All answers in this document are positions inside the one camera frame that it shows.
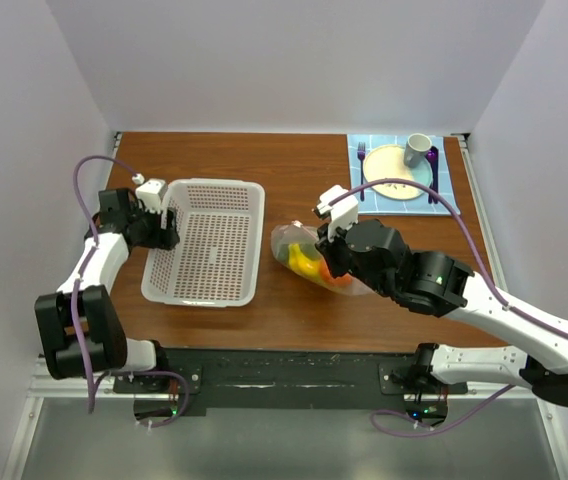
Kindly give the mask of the clear zip top bag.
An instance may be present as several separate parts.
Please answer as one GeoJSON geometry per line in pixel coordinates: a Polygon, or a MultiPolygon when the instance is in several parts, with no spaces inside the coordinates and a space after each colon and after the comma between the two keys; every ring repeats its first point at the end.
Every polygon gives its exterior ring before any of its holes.
{"type": "Polygon", "coordinates": [[[295,220],[271,231],[274,258],[299,277],[329,291],[346,296],[363,296],[373,291],[350,274],[334,278],[317,250],[317,229],[295,220]]]}

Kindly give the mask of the white perforated plastic basket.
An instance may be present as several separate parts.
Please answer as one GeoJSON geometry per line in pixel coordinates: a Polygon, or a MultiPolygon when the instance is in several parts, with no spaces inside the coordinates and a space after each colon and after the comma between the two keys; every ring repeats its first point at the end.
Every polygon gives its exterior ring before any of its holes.
{"type": "Polygon", "coordinates": [[[192,178],[167,187],[179,242],[148,253],[141,293],[148,301],[208,308],[242,307],[255,295],[265,190],[254,182],[192,178]]]}

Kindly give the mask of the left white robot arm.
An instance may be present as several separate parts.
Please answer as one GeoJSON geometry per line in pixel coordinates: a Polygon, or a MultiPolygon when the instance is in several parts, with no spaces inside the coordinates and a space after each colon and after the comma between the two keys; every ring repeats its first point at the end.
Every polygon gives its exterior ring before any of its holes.
{"type": "Polygon", "coordinates": [[[126,336],[110,293],[134,248],[175,249],[178,214],[129,188],[102,190],[98,198],[73,273],[55,292],[35,301],[43,357],[56,380],[88,372],[132,372],[147,391],[160,392],[171,380],[164,349],[156,340],[126,336]]]}

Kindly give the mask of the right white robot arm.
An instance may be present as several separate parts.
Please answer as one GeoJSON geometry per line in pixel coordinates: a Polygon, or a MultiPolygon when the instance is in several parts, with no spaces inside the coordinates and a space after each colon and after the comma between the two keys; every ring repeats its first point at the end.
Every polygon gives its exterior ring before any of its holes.
{"type": "Polygon", "coordinates": [[[489,286],[468,265],[436,251],[413,251],[378,220],[317,230],[316,248],[333,277],[349,274],[412,313],[448,318],[503,341],[494,348],[421,343],[394,382],[430,393],[465,382],[527,388],[568,407],[568,320],[489,286]]]}

